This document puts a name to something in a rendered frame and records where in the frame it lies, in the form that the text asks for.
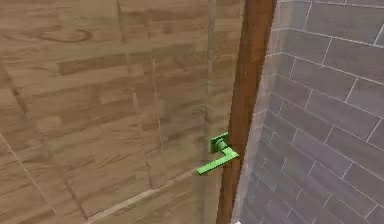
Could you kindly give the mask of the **brown wooden room door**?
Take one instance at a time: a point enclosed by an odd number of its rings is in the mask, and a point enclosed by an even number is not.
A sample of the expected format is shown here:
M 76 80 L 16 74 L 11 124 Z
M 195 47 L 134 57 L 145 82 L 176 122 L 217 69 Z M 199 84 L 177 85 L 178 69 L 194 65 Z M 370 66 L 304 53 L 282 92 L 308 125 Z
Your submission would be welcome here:
M 229 120 L 229 144 L 239 156 L 223 166 L 215 224 L 230 224 L 246 155 L 277 0 L 245 0 Z

